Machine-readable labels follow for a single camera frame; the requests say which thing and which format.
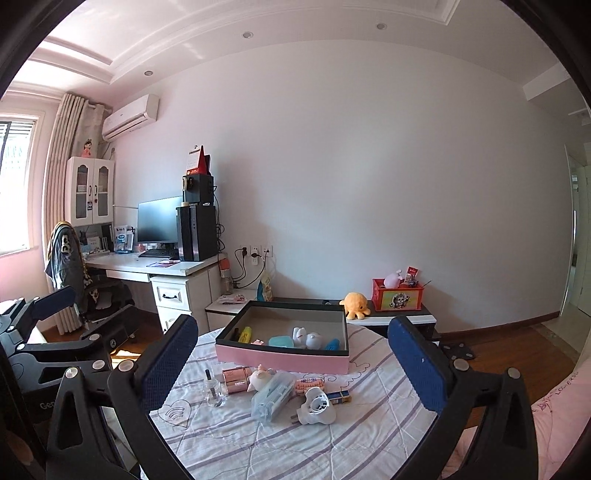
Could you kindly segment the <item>clear liquid bottle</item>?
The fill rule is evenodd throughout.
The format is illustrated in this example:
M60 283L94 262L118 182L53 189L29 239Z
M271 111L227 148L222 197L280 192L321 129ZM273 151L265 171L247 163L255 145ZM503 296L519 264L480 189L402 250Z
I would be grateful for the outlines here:
M221 390L221 383L219 383L209 369L205 370L204 391L208 405L213 407L221 407L223 405L224 395Z

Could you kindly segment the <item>rose gold jar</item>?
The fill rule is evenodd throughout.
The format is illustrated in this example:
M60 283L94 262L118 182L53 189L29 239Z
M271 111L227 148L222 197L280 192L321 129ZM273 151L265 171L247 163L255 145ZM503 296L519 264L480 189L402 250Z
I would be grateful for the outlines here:
M235 367L222 370L222 379L228 394L242 393L249 388L249 377L252 369L249 367Z

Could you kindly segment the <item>small blue box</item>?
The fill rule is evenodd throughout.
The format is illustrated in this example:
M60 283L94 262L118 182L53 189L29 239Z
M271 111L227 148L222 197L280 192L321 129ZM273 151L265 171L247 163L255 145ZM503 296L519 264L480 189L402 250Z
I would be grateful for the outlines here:
M329 399L329 402L332 403L332 405L345 404L352 401L351 394L349 394L348 390L329 392L327 394L327 397Z

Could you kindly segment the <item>clear plastic pouch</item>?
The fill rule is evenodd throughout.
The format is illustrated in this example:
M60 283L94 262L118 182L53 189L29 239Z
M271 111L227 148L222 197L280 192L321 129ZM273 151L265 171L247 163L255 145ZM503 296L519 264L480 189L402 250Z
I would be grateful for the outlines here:
M289 372L278 372L252 397L252 418L269 424L280 413L294 394L296 377Z

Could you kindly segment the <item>white plug-in device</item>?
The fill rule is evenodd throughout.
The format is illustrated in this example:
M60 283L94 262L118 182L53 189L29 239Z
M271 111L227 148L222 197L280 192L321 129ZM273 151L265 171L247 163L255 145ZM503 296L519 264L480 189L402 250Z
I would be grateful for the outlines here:
M305 401L290 417L293 423L301 425L331 425L337 419L337 411L329 397L320 387L311 387L304 395Z

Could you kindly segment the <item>blue plastic case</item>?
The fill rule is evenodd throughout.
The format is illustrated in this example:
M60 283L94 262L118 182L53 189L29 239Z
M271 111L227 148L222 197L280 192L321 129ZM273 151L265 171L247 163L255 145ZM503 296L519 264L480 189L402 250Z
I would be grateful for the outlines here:
M338 338L332 339L325 345L324 349L328 351L338 351L341 349L341 342Z

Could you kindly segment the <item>yellow highlighter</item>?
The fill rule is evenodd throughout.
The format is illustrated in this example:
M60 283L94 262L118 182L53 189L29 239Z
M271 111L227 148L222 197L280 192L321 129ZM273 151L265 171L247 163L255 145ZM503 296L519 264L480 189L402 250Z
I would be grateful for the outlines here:
M252 328L245 326L240 332L238 342L243 344L249 344L252 341Z

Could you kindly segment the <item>pink toy teeth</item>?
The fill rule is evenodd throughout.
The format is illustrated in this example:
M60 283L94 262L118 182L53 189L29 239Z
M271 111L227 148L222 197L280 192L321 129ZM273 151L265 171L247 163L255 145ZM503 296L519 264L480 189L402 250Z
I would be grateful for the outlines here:
M298 379L294 384L294 393L297 396L304 395L311 388L318 388L322 391L325 390L325 381L322 378L301 378Z

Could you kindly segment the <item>black floor scale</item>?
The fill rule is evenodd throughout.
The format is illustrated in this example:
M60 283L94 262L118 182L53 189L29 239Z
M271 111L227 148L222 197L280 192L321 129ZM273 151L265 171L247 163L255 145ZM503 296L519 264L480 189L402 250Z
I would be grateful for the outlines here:
M463 359L466 361L472 361L476 358L473 350L465 343L441 343L440 349L445 356L454 361L456 359Z

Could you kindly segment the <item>black computer monitor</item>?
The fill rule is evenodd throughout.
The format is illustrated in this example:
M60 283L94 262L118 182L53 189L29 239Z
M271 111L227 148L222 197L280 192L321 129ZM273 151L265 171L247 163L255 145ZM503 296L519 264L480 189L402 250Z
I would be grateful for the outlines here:
M141 202L137 211L138 243L176 243L176 209L180 197Z

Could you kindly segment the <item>black computer tower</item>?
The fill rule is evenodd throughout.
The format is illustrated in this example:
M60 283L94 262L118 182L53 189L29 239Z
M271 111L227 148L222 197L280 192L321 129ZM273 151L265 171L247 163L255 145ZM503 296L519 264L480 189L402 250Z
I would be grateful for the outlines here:
M218 253L215 207L187 204L176 208L179 259L200 262Z

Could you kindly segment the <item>pink pig figurine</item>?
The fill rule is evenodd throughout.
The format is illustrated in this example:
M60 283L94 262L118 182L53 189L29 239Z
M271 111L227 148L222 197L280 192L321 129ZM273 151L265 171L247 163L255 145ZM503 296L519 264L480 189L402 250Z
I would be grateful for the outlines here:
M266 386L267 383L270 382L270 379L273 378L276 371L272 368L266 368L263 365L259 364L252 371L252 374L249 375L249 385L247 386L247 391L249 392L259 392Z

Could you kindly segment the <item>red paper bag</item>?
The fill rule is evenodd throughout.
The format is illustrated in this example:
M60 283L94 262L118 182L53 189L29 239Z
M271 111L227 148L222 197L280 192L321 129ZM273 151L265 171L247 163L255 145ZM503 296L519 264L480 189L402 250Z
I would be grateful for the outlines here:
M204 151L204 145L195 146L189 153L190 163L187 175L211 175L211 156Z

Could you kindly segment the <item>teal small case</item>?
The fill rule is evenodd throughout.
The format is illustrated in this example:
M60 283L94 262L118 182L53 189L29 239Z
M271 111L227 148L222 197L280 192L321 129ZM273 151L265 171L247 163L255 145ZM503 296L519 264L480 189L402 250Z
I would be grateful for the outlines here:
M270 340L267 342L270 347L276 348L294 348L294 340L290 336L287 335L280 335L280 336L273 336L270 337Z

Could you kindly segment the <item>white rabbit figurine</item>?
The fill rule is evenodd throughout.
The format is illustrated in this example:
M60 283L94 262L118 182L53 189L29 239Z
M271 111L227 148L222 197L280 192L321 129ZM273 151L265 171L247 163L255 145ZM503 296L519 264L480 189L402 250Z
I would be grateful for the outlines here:
M294 327L291 335L294 348L321 350L324 344L324 338L317 332L308 332L304 327Z

